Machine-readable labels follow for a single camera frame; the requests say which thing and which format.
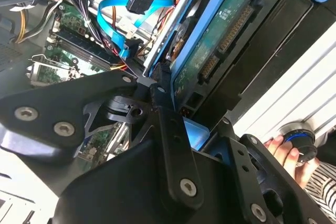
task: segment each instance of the green circuit board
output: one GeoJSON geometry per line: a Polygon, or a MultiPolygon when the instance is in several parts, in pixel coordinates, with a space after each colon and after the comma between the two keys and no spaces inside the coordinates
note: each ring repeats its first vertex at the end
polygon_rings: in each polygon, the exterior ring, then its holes
{"type": "Polygon", "coordinates": [[[70,29],[81,36],[90,35],[89,29],[85,27],[83,16],[77,9],[67,3],[62,4],[62,16],[60,19],[60,27],[70,29]]]}
{"type": "Polygon", "coordinates": [[[174,80],[173,88],[177,106],[183,102],[188,89],[192,87],[190,83],[195,80],[206,60],[220,43],[244,2],[245,0],[224,0],[219,7],[214,18],[174,80]]]}

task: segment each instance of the screw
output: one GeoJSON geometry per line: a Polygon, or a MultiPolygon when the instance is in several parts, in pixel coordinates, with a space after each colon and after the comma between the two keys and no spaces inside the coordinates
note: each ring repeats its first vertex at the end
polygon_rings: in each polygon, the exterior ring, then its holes
{"type": "Polygon", "coordinates": [[[229,123],[230,123],[229,120],[226,119],[226,118],[223,118],[222,121],[223,121],[225,124],[229,124],[229,123]]]}
{"type": "Polygon", "coordinates": [[[130,78],[128,78],[127,76],[123,76],[122,79],[125,81],[125,82],[131,82],[132,80],[130,78]]]}
{"type": "Polygon", "coordinates": [[[314,221],[312,218],[309,218],[308,221],[309,221],[309,224],[317,224],[317,222],[314,221]]]}
{"type": "Polygon", "coordinates": [[[165,93],[165,92],[166,92],[166,91],[165,91],[163,88],[161,88],[161,87],[158,87],[158,90],[161,91],[162,93],[165,93]]]}
{"type": "Polygon", "coordinates": [[[75,127],[68,122],[59,122],[55,124],[54,131],[60,136],[72,136],[75,133],[75,127]]]}
{"type": "Polygon", "coordinates": [[[37,119],[38,112],[31,107],[20,107],[15,110],[14,115],[19,120],[29,122],[37,119]]]}
{"type": "Polygon", "coordinates": [[[265,211],[259,205],[253,203],[251,205],[251,210],[252,210],[253,215],[257,217],[258,220],[260,220],[261,222],[266,221],[265,211]]]}
{"type": "Polygon", "coordinates": [[[258,144],[258,141],[254,137],[250,136],[250,139],[252,143],[258,144]]]}
{"type": "Polygon", "coordinates": [[[187,194],[189,197],[194,197],[197,193],[195,184],[190,179],[187,178],[181,179],[180,188],[182,192],[187,194]]]}

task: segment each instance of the hand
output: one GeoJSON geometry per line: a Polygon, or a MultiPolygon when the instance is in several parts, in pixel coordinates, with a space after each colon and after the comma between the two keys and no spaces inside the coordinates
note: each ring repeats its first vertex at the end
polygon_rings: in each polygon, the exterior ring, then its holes
{"type": "Polygon", "coordinates": [[[307,185],[313,172],[319,167],[320,162],[317,158],[314,158],[302,166],[296,167],[299,159],[299,150],[293,148],[290,141],[282,143],[283,139],[284,137],[280,135],[273,140],[269,140],[264,145],[303,189],[307,185]]]}

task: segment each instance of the black plastic bracket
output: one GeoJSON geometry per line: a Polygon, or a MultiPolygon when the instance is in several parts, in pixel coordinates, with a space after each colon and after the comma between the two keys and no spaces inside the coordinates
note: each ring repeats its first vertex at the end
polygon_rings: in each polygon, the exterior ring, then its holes
{"type": "Polygon", "coordinates": [[[127,73],[109,71],[4,97],[0,147],[44,162],[70,162],[102,103],[115,95],[131,95],[136,88],[127,73]],[[36,118],[19,119],[15,112],[20,108],[34,109],[36,118]],[[55,125],[61,122],[73,127],[73,133],[57,134],[55,125]]]}
{"type": "Polygon", "coordinates": [[[257,162],[254,166],[259,177],[261,191],[274,191],[282,202],[284,223],[329,223],[327,217],[318,211],[318,206],[303,191],[280,163],[271,155],[256,137],[245,134],[240,138],[249,154],[257,162]]]}
{"type": "Polygon", "coordinates": [[[183,118],[173,110],[170,93],[159,84],[150,86],[150,94],[152,111],[131,146],[144,139],[156,142],[161,199],[166,208],[199,209],[204,192],[183,118]]]}
{"type": "Polygon", "coordinates": [[[230,167],[234,180],[228,185],[231,199],[238,201],[239,209],[234,216],[237,223],[276,223],[275,217],[269,212],[258,185],[255,168],[249,158],[246,147],[236,141],[231,123],[224,119],[217,126],[218,139],[207,153],[221,159],[230,167]]]}

